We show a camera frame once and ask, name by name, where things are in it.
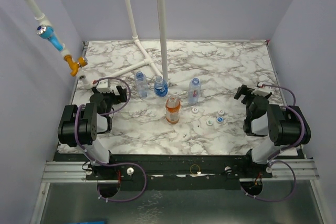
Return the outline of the clear blue-tinted plastic bottle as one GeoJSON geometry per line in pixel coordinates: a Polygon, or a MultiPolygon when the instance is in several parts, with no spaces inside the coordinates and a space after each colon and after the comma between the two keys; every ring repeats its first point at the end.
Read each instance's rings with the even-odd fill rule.
{"type": "Polygon", "coordinates": [[[148,82],[146,75],[141,71],[136,72],[135,82],[139,97],[146,98],[148,96],[148,82]]]}

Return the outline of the blue label Pocari bottle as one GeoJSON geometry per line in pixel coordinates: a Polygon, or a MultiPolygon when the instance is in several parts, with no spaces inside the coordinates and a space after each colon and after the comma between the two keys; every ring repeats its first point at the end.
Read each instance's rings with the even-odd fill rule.
{"type": "Polygon", "coordinates": [[[167,82],[161,77],[156,76],[154,81],[154,93],[158,97],[165,97],[168,93],[167,82]]]}

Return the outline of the orange tea bottle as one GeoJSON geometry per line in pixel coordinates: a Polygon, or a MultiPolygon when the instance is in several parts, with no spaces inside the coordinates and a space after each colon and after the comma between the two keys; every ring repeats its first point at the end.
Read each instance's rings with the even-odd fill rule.
{"type": "Polygon", "coordinates": [[[180,119],[181,102],[177,94],[172,94],[168,97],[165,104],[165,118],[171,124],[176,124],[180,119]]]}

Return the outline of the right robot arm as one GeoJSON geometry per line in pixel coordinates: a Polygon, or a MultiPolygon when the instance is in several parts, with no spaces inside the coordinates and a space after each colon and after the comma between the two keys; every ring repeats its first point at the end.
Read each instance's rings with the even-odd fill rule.
{"type": "Polygon", "coordinates": [[[249,178],[260,172],[260,165],[271,165],[271,161],[280,153],[306,145],[311,139],[311,130],[300,108],[296,105],[296,96],[288,88],[274,84],[258,83],[256,88],[241,85],[234,96],[246,106],[243,131],[248,136],[266,137],[257,147],[248,151],[250,160],[241,165],[242,173],[249,178]],[[271,88],[288,91],[293,104],[280,106],[271,104],[271,88]]]}

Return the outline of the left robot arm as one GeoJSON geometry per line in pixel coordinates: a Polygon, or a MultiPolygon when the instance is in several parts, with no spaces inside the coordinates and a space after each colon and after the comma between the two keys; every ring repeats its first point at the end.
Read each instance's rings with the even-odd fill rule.
{"type": "Polygon", "coordinates": [[[116,89],[117,93],[101,93],[93,88],[89,103],[64,107],[58,126],[59,142],[82,151],[92,166],[99,167],[98,173],[104,179],[112,179],[117,170],[111,152],[102,146],[97,135],[111,132],[113,106],[129,100],[127,88],[116,89]]]}

